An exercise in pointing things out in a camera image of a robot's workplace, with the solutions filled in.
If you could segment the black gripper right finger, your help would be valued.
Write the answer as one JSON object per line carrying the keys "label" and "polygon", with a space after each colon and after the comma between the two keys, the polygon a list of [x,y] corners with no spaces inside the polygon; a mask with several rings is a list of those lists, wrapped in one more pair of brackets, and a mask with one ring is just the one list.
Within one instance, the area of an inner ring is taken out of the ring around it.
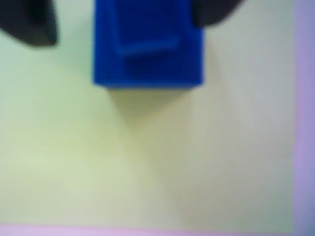
{"label": "black gripper right finger", "polygon": [[192,21],[195,26],[214,26],[229,17],[243,0],[193,0]]}

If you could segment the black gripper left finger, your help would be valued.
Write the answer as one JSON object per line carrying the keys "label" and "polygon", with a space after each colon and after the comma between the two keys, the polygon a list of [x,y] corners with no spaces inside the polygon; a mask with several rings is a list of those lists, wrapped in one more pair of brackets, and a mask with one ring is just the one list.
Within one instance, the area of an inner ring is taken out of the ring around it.
{"label": "black gripper left finger", "polygon": [[58,26],[54,2],[0,0],[0,29],[30,46],[55,46]]}

